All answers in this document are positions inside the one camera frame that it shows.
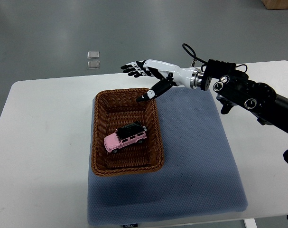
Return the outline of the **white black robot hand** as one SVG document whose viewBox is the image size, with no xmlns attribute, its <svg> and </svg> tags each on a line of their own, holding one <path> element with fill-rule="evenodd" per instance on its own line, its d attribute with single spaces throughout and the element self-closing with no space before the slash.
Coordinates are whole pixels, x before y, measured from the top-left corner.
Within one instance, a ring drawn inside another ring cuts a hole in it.
<svg viewBox="0 0 288 228">
<path fill-rule="evenodd" d="M 135 78 L 149 76 L 159 80 L 151 89 L 138 97 L 137 102 L 155 99 L 173 86 L 183 85 L 190 89 L 202 86 L 203 73 L 197 67 L 181 68 L 171 63 L 148 59 L 127 63 L 121 66 L 121 70 Z"/>
</svg>

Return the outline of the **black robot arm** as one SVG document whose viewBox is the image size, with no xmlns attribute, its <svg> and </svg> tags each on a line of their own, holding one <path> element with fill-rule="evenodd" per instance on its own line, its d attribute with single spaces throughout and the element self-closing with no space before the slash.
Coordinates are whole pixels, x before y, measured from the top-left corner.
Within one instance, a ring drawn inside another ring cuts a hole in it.
<svg viewBox="0 0 288 228">
<path fill-rule="evenodd" d="M 235 63 L 209 59 L 203 66 L 201 89 L 208 89 L 212 78 L 218 80 L 213 90 L 223 105 L 222 114 L 238 105 L 256 116 L 261 125 L 273 125 L 288 133 L 288 98 L 266 83 L 250 80 L 246 72 L 237 70 Z"/>
</svg>

